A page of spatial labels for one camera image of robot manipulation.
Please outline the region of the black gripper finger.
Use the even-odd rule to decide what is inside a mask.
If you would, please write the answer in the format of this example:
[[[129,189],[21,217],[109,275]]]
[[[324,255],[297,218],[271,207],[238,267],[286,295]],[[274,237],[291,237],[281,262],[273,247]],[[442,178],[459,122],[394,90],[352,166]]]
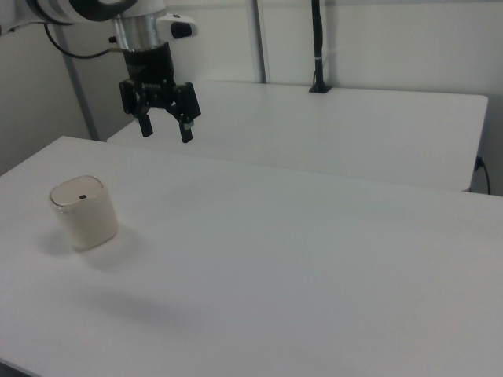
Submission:
[[[189,143],[193,139],[194,120],[201,115],[196,92],[191,82],[173,88],[168,100],[167,112],[177,119],[182,142]]]
[[[126,114],[132,115],[139,123],[143,137],[153,134],[152,124],[148,115],[150,106],[143,88],[136,89],[134,82],[130,79],[119,83],[123,110]]]

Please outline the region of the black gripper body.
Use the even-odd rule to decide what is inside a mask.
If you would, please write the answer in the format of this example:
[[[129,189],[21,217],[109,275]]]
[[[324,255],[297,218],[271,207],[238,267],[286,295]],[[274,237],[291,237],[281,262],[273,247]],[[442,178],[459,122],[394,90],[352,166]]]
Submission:
[[[164,82],[169,87],[170,93],[176,86],[174,65],[168,43],[155,49],[125,51],[123,56],[135,92],[140,94],[141,89],[145,88],[146,101],[151,107],[165,107],[173,102],[171,97],[166,97],[162,91]]]

